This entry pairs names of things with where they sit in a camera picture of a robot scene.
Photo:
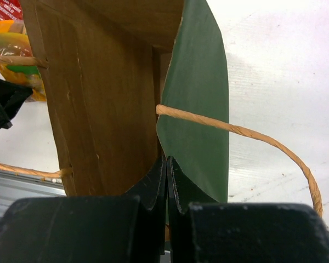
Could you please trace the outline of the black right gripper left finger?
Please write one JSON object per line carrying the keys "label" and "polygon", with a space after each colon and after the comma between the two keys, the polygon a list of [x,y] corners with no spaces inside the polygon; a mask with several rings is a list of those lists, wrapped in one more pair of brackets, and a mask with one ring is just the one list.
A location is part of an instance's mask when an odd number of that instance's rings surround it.
{"label": "black right gripper left finger", "polygon": [[120,196],[23,198],[0,220],[0,262],[159,262],[166,159]]}

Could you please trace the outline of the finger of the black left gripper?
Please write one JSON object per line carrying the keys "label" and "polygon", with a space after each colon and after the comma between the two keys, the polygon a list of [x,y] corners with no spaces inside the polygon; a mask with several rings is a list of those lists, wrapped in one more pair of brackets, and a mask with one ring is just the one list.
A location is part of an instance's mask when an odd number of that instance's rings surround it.
{"label": "finger of the black left gripper", "polygon": [[0,129],[12,127],[11,120],[32,93],[30,87],[0,79]]}

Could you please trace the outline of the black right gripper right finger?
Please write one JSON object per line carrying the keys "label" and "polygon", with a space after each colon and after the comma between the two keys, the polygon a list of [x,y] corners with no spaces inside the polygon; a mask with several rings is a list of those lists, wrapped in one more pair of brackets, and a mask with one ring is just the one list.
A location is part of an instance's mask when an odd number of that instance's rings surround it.
{"label": "black right gripper right finger", "polygon": [[329,262],[329,233],[309,206],[218,203],[167,159],[172,262]]}

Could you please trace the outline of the yellow mango candy bag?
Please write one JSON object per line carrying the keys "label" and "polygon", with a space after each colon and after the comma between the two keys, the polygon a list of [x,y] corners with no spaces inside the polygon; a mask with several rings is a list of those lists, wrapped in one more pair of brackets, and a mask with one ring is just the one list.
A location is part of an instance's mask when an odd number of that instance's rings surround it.
{"label": "yellow mango candy bag", "polygon": [[[26,27],[22,20],[0,20],[0,55],[32,56]],[[37,66],[0,63],[0,74],[10,83],[32,88],[31,101],[46,101],[44,84]]]}

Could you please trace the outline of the red Doritos chip bag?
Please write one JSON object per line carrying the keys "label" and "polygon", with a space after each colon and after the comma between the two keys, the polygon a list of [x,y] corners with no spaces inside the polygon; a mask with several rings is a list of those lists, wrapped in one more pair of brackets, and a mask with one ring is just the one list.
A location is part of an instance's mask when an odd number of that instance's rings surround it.
{"label": "red Doritos chip bag", "polygon": [[18,0],[0,0],[0,20],[22,20],[22,17]]}

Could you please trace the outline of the green paper bag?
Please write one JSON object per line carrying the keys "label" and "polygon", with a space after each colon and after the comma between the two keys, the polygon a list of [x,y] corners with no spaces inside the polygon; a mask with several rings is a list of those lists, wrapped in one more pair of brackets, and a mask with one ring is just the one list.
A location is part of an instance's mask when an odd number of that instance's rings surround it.
{"label": "green paper bag", "polygon": [[44,84],[68,196],[119,195],[152,162],[173,157],[216,202],[228,198],[229,135],[284,152],[308,181],[304,162],[264,134],[229,122],[221,31],[206,1],[21,1],[31,57],[0,63],[37,66]]}

